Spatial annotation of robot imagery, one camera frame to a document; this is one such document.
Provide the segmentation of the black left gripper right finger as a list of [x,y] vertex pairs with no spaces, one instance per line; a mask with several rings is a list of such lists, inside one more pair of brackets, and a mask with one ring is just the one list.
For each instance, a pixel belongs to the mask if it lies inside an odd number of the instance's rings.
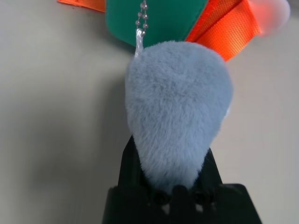
[[209,149],[202,166],[195,187],[204,192],[213,192],[213,190],[222,184],[222,179],[218,171],[212,150]]

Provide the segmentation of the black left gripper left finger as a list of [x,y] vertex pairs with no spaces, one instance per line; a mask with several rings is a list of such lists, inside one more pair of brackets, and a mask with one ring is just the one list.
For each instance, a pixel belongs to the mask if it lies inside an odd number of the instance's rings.
[[122,153],[118,189],[119,196],[125,199],[135,199],[141,196],[143,191],[147,198],[151,199],[155,192],[141,168],[133,137],[130,137]]

